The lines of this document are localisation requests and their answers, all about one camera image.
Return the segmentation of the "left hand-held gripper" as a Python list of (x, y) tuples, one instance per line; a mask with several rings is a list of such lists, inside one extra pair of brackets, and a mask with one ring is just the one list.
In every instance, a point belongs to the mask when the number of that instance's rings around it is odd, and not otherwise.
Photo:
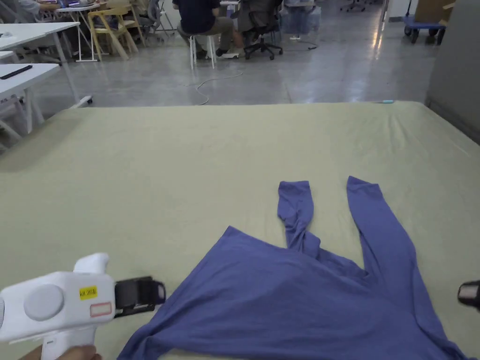
[(54, 360), (71, 347), (93, 345), (99, 326), (118, 317), (153, 311), (165, 303), (165, 285), (150, 276), (115, 281), (109, 256), (79, 259), (58, 271), (2, 289), (0, 340), (43, 341), (41, 359)]

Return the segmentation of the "person's left hand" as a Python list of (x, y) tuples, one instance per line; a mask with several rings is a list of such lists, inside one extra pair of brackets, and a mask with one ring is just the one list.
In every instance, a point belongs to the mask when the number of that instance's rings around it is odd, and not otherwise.
[[(38, 346), (31, 352), (20, 357), (20, 360), (40, 360), (43, 346)], [(102, 360), (102, 356), (97, 353), (94, 345), (75, 346), (69, 348), (62, 355), (56, 358), (57, 360)]]

